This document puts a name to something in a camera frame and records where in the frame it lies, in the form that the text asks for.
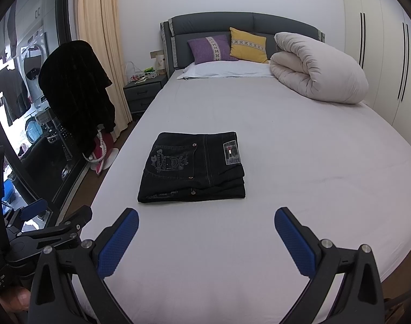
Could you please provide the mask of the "person's left hand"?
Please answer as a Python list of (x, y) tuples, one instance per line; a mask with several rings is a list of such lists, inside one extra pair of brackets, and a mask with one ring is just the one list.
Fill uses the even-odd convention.
[(14, 288), (0, 296), (0, 304), (7, 313), (19, 313), (29, 310), (31, 292), (23, 287)]

